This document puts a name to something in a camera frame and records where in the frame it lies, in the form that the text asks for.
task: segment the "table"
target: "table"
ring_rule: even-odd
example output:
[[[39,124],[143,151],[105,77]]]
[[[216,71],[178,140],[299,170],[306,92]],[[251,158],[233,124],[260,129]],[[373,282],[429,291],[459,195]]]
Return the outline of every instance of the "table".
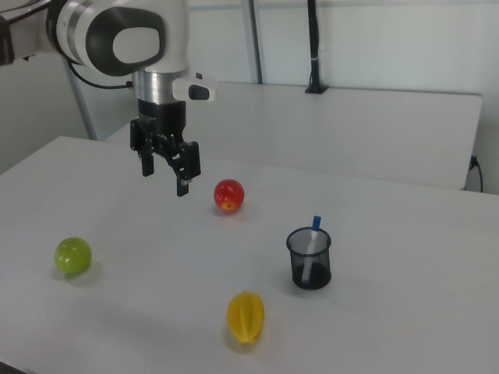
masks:
[[[205,157],[187,196],[165,162],[58,138],[0,176],[0,357],[39,374],[495,373],[496,196]],[[213,188],[236,178],[242,209]],[[322,216],[331,283],[291,279],[287,235]],[[65,277],[56,245],[93,248]],[[225,323],[264,300],[258,344]]]
[[[189,102],[201,157],[462,189],[482,98],[469,94],[220,83]],[[108,138],[129,144],[129,126]]]

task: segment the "cup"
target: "cup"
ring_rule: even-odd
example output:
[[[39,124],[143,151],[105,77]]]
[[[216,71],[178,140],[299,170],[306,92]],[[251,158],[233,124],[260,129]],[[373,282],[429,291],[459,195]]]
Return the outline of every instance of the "cup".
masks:
[[[299,228],[289,234],[286,246],[291,256],[292,279],[298,287],[318,290],[329,283],[331,237],[326,231]]]

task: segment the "black cable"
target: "black cable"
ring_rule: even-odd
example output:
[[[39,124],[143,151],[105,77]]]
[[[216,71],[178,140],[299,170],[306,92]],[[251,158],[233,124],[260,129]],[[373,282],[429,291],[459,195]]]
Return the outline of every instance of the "black cable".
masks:
[[[478,168],[478,173],[480,174],[480,192],[483,192],[483,176],[482,176],[482,168],[478,163],[478,159],[476,156],[471,156],[471,161],[469,162],[469,171],[471,171],[474,167]]]
[[[478,161],[475,159],[476,166],[478,167],[478,173],[480,174],[480,192],[483,192],[483,176],[482,176],[482,169],[480,167],[480,164]]]
[[[88,84],[89,86],[92,86],[92,87],[95,87],[95,88],[101,88],[102,90],[121,90],[123,88],[132,88],[133,87],[133,83],[131,81],[127,81],[126,84],[121,85],[121,86],[102,86],[101,84],[92,83],[91,81],[86,80],[85,78],[83,78],[76,71],[76,69],[73,66],[73,63],[71,61],[68,61],[68,66],[69,66],[69,69],[71,69],[71,71],[73,72],[73,74],[76,76],[76,78],[78,78],[82,82]]]

